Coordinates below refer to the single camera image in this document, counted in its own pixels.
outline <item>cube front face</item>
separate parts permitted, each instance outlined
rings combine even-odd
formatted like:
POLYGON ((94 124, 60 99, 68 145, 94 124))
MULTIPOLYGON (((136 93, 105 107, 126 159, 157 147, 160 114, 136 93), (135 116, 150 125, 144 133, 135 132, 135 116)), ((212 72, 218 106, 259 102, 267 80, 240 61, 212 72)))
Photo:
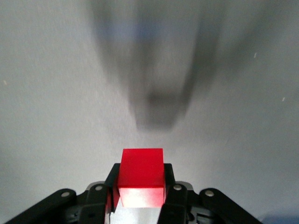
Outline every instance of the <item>cube front face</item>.
POLYGON ((163 149, 124 149, 118 189, 124 207, 161 207, 165 198, 163 149))

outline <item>red block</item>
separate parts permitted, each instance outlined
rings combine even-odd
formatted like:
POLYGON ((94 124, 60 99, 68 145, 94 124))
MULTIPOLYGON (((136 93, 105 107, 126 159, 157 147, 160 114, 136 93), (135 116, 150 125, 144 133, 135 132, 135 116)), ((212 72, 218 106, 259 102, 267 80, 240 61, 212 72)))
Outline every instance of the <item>red block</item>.
POLYGON ((165 199, 163 149, 124 149, 118 189, 124 207, 162 207, 165 199))

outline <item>silver screw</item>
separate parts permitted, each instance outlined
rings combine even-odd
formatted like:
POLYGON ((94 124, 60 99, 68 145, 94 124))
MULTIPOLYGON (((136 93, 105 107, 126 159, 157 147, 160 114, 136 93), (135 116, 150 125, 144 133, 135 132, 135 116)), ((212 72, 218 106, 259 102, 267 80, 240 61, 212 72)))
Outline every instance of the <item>silver screw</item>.
POLYGON ((214 196, 214 193, 213 193, 213 191, 211 191, 211 190, 206 190, 206 191, 205 191, 205 194, 206 194, 206 196, 208 196, 208 197, 213 197, 213 196, 214 196))
POLYGON ((67 197, 68 195, 70 195, 70 193, 68 191, 66 191, 66 192, 61 194, 61 197, 67 197))
POLYGON ((102 189, 103 189, 102 186, 96 186, 96 187, 95 187, 95 190, 102 190, 102 189))
POLYGON ((182 189, 182 186, 176 184, 176 185, 173 186, 173 189, 175 189, 175 190, 181 190, 181 189, 182 189))

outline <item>gray surface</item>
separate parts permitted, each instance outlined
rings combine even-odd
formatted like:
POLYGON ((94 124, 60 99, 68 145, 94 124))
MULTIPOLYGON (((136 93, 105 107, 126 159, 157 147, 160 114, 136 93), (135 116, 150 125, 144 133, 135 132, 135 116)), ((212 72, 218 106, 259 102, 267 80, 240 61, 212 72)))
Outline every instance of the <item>gray surface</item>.
POLYGON ((298 2, 150 2, 0 2, 0 222, 104 180, 130 147, 163 147, 177 180, 256 217, 298 207, 298 2), (123 30, 97 35, 108 21, 123 30), (139 21, 160 29, 140 41, 139 21))

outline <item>screw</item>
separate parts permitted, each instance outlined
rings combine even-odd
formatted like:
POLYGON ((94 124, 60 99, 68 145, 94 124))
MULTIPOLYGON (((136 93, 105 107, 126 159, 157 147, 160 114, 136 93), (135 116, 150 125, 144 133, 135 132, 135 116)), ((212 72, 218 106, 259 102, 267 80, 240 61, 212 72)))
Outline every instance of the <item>screw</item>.
POLYGON ((214 193, 213 193, 213 191, 211 191, 211 190, 206 190, 206 191, 205 191, 205 194, 206 194, 206 196, 208 196, 208 197, 213 197, 213 196, 214 196, 214 193))
POLYGON ((103 189, 102 186, 96 186, 96 187, 95 187, 95 190, 102 190, 102 189, 103 189))
POLYGON ((61 194, 61 197, 67 197, 68 195, 70 195, 70 193, 68 191, 66 191, 66 192, 61 194))
POLYGON ((182 189, 182 186, 176 184, 176 185, 173 186, 173 189, 175 189, 175 190, 181 190, 181 189, 182 189))

